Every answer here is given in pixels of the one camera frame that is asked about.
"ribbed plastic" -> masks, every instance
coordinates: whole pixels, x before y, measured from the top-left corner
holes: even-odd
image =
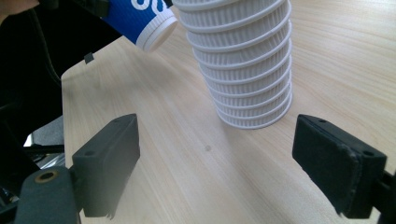
[[[186,37],[187,37],[187,40],[190,42],[190,44],[195,49],[198,49],[200,51],[204,51],[204,52],[228,52],[228,51],[248,48],[250,46],[258,44],[258,43],[262,42],[263,40],[269,38],[270,36],[276,34],[288,22],[290,22],[289,18],[285,18],[278,26],[276,26],[271,31],[265,33],[264,35],[256,37],[256,38],[254,38],[252,40],[249,40],[247,42],[243,42],[243,43],[235,44],[235,45],[230,45],[230,43],[227,43],[227,40],[224,40],[224,41],[221,41],[221,42],[220,41],[217,42],[217,46],[219,46],[219,47],[215,47],[215,46],[206,47],[206,46],[201,46],[201,45],[197,45],[197,44],[193,43],[191,41],[190,37],[189,37],[189,35],[191,34],[190,31],[187,31]]]
[[[179,11],[182,24],[189,30],[200,31],[198,27],[241,26],[255,21],[274,11],[285,0],[239,0],[223,7],[207,10]]]
[[[267,16],[227,31],[215,33],[197,33],[189,30],[189,42],[198,48],[220,48],[225,46],[240,45],[270,33],[280,23],[287,23],[291,13],[288,1]]]
[[[218,110],[219,117],[227,124],[239,128],[239,129],[260,129],[267,127],[279,119],[281,119],[286,112],[288,112],[292,101],[292,94],[290,94],[289,99],[283,105],[279,105],[277,108],[260,115],[258,117],[249,117],[249,118],[236,118],[229,115],[224,114],[220,110]]]
[[[249,105],[257,105],[262,102],[265,102],[278,93],[280,93],[285,86],[289,85],[291,82],[291,72],[289,72],[285,77],[280,80],[277,80],[271,88],[266,88],[264,90],[243,93],[243,94],[228,94],[224,92],[219,92],[211,89],[209,86],[210,94],[214,99],[219,101],[224,105],[230,106],[249,106]]]
[[[275,95],[273,98],[264,101],[262,103],[259,103],[257,105],[229,106],[218,102],[216,99],[214,99],[214,102],[216,108],[221,110],[221,112],[223,112],[226,115],[248,118],[248,117],[256,117],[273,110],[277,106],[281,105],[285,100],[287,100],[290,94],[291,94],[291,83],[285,86],[285,88],[282,91],[280,91],[277,95]]]
[[[215,7],[223,7],[238,0],[172,0],[172,3],[179,10],[197,11]]]
[[[274,85],[280,78],[286,76],[291,69],[291,60],[288,60],[283,66],[280,66],[274,73],[264,74],[257,79],[246,82],[237,80],[232,83],[218,83],[204,75],[206,84],[214,91],[223,92],[227,94],[244,94],[255,91],[262,91],[265,88]]]
[[[222,53],[204,52],[193,49],[195,58],[203,64],[215,66],[228,66],[236,64],[255,63],[274,55],[288,44],[291,35],[291,23],[285,25],[279,32],[261,43],[249,48],[233,50]]]
[[[288,47],[286,54],[281,50],[266,60],[245,67],[234,69],[214,69],[201,63],[199,65],[202,72],[213,79],[223,81],[250,79],[262,74],[274,72],[274,68],[281,66],[291,54],[291,40],[286,47]]]

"blue paper cup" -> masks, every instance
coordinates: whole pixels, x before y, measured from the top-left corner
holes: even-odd
[[[163,0],[110,0],[103,20],[143,51],[158,48],[177,25]]]

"light wood surface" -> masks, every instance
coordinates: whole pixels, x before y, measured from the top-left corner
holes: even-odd
[[[376,223],[335,214],[291,157],[296,118],[326,119],[389,156],[396,170],[393,0],[293,0],[293,102],[274,125],[223,123],[179,25],[147,54],[125,38],[63,75],[71,156],[112,119],[136,113],[141,158],[116,216],[87,223]]]

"black cable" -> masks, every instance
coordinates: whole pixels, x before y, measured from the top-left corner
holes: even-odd
[[[47,46],[46,38],[44,37],[43,31],[41,29],[40,21],[38,20],[37,15],[35,14],[35,11],[33,9],[29,10],[29,18],[30,22],[33,25],[33,28],[35,30],[36,36],[38,37],[38,41],[40,42],[41,48],[43,50],[43,55],[44,55],[44,61],[45,61],[45,66],[46,70],[49,74],[49,77],[59,86],[62,87],[61,84],[61,79],[57,75],[55,69],[52,66],[52,61],[50,59],[50,53],[49,49]]]

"wooden table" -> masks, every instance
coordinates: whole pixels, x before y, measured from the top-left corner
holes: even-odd
[[[264,129],[219,119],[181,26],[153,53],[122,37],[63,75],[68,166],[112,119],[139,122],[141,158],[116,216],[84,224],[376,223],[375,210],[369,220],[337,216],[291,148],[297,116],[320,117],[387,154],[394,174],[396,4],[291,3],[294,98]]]

